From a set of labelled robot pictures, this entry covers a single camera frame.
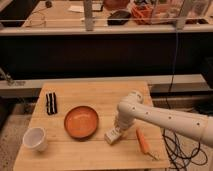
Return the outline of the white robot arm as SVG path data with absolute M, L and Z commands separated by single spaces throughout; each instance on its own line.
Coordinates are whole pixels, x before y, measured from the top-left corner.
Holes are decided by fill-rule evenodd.
M 213 148 L 213 117 L 147 106 L 142 94 L 132 91 L 117 105 L 116 126 L 127 130 L 135 119 L 142 120 Z

